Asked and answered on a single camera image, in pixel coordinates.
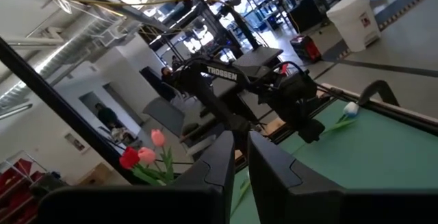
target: pink tulip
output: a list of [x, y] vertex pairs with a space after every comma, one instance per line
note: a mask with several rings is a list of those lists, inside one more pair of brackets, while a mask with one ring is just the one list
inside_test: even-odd
[[166, 144], [166, 137], [163, 135], [162, 131], [158, 129], [153, 129], [151, 131], [152, 142], [156, 147], [163, 147]]
[[144, 163], [152, 164], [154, 163], [157, 156], [155, 155], [155, 152], [152, 149], [143, 147], [140, 150], [138, 150], [138, 157]]

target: green tabletop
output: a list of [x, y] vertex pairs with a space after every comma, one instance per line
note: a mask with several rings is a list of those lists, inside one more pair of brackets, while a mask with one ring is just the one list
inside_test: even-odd
[[[330, 128], [345, 105], [335, 101], [316, 119]], [[359, 110], [357, 122], [324, 134], [310, 145], [293, 134], [279, 146], [347, 189], [438, 188], [438, 138], [370, 110]], [[247, 172], [245, 168], [235, 175], [232, 208]], [[259, 223], [251, 189], [231, 223]]]

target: trash bin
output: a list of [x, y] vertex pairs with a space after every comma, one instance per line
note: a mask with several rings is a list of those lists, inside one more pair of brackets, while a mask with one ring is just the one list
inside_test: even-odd
[[370, 0], [341, 0], [327, 11], [327, 16], [352, 52], [366, 49], [381, 37]]

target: cardboard box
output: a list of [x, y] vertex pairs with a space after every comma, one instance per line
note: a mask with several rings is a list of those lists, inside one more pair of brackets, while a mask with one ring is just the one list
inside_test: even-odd
[[112, 172], [104, 163], [99, 163], [90, 172], [85, 174], [77, 183], [79, 186], [101, 186], [111, 176]]

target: metal pole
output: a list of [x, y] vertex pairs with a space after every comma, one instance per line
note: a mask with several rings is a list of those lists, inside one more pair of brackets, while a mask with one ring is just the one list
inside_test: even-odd
[[109, 146], [96, 130], [0, 37], [0, 61], [38, 95], [57, 115], [75, 130], [85, 141], [131, 184], [146, 184], [130, 171], [122, 168], [120, 154]]

